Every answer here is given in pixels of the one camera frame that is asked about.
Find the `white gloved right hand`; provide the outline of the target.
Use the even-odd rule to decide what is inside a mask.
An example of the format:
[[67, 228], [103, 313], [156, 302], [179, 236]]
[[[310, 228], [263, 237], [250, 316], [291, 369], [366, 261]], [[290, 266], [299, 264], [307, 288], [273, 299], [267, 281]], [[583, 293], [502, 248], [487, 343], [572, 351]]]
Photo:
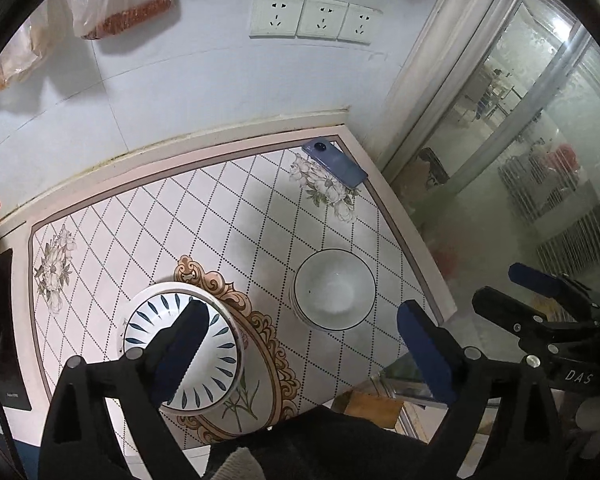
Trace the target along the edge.
[[577, 410], [576, 424], [590, 435], [581, 456], [592, 460], [600, 452], [600, 396], [582, 402]]

